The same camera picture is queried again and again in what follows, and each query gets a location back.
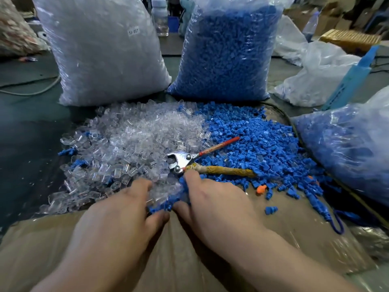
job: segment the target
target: finger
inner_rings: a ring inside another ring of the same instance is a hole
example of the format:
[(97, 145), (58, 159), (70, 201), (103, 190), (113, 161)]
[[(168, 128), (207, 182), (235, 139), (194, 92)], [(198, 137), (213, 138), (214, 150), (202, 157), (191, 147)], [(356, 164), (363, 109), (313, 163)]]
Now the finger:
[(150, 215), (146, 219), (146, 229), (149, 239), (151, 239), (156, 232), (169, 221), (170, 215), (166, 211), (158, 211), (153, 215)]
[(173, 210), (190, 226), (192, 227), (193, 221), (190, 212), (189, 205), (185, 202), (179, 201), (174, 203)]
[(149, 196), (148, 191), (152, 188), (153, 183), (144, 178), (138, 178), (133, 181), (131, 186), (124, 192), (126, 195), (139, 197), (142, 201), (147, 201)]
[(186, 184), (188, 185), (189, 194), (191, 193), (191, 191), (194, 191), (196, 188), (198, 188), (202, 183), (200, 174), (192, 169), (185, 172), (184, 178)]

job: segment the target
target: left hand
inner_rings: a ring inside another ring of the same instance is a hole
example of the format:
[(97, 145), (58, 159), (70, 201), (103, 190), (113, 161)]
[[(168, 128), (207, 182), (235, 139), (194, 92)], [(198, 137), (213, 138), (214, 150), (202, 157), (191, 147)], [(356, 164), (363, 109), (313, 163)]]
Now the left hand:
[(159, 211), (146, 218), (152, 182), (137, 179), (130, 188), (97, 202), (77, 223), (58, 268), (33, 291), (107, 291), (133, 268), (150, 239), (169, 220)]

